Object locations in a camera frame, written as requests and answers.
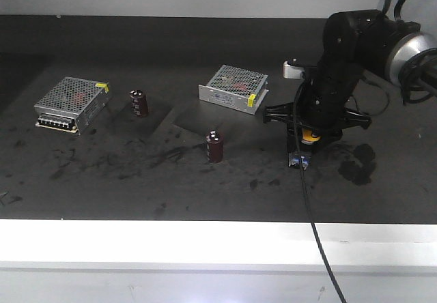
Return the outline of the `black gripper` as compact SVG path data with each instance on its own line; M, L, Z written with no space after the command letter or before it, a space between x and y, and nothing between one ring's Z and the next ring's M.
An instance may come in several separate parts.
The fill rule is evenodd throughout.
M306 67L304 82L295 101L267 106L263 122L280 121L287 124L287 153L300 151L301 128L322 134L312 145L318 153L331 143L339 141L343 129L371 125L371 118L346 108L346 102L361 80L364 67L353 61L323 54L317 66Z

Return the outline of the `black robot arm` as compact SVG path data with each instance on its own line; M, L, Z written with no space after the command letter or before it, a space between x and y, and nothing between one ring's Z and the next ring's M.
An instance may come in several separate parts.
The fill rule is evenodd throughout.
M290 157L315 153L347 128L370 126L370 116L346 108L364 71L398 86L405 103L436 95L436 40L418 23L378 10L338 12L326 21L323 47L314 66L297 59L283 64L285 78L303 81L300 92L293 102L264 109L264 122L287 125Z

